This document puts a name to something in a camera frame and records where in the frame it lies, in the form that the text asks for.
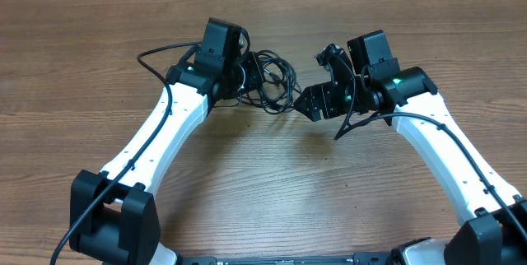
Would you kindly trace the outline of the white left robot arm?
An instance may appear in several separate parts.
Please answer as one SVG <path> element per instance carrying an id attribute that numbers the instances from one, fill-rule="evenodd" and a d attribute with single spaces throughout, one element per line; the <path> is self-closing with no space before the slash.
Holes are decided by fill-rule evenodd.
<path id="1" fill-rule="evenodd" d="M 238 98 L 249 85 L 246 29 L 210 19 L 203 39 L 160 76 L 160 99 L 127 146 L 102 169 L 82 170 L 70 191 L 64 246 L 103 264 L 179 264 L 161 243 L 156 195 L 178 151 L 219 100 Z"/>

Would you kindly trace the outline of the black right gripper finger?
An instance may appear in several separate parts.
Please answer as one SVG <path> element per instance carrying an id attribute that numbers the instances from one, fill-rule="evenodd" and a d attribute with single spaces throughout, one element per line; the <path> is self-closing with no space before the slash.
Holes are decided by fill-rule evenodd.
<path id="1" fill-rule="evenodd" d="M 343 120 L 343 124 L 341 125 L 340 129 L 336 133 L 335 137 L 333 138 L 335 141 L 337 141 L 340 137 L 344 136 L 346 133 L 351 132 L 355 128 L 366 126 L 368 123 L 373 121 L 374 117 L 377 117 L 380 115 L 379 111 L 374 112 L 370 117 L 360 120 L 354 124 L 351 124 L 351 117 L 353 116 L 353 112 L 350 111 L 345 119 Z"/>
<path id="2" fill-rule="evenodd" d="M 312 103 L 311 103 L 311 91 L 310 88 L 305 88 L 298 98 L 293 103 L 293 108 L 304 114 L 308 119 L 313 119 Z"/>

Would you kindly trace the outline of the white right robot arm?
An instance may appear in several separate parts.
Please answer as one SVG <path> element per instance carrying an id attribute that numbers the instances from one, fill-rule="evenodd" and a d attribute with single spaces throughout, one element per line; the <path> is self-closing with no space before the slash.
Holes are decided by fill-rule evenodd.
<path id="1" fill-rule="evenodd" d="M 401 68 L 384 31 L 325 47 L 317 63 L 327 82 L 306 87 L 296 111 L 311 121 L 343 117 L 342 137 L 361 125 L 385 121 L 420 155 L 441 186 L 459 230 L 448 240 L 430 237 L 388 253 L 355 253 L 354 264 L 523 264 L 526 200 L 481 156 L 451 116 L 436 84 L 419 67 Z"/>

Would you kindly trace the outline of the black USB cable silver plug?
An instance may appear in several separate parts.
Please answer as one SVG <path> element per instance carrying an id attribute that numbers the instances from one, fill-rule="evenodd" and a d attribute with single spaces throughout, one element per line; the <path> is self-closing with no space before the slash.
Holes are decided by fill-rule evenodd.
<path id="1" fill-rule="evenodd" d="M 250 51 L 234 60 L 220 90 L 212 95 L 212 106 L 233 100 L 233 107 L 250 105 L 267 114 L 286 114 L 293 111 L 300 93 L 296 70 L 286 59 L 267 49 Z"/>

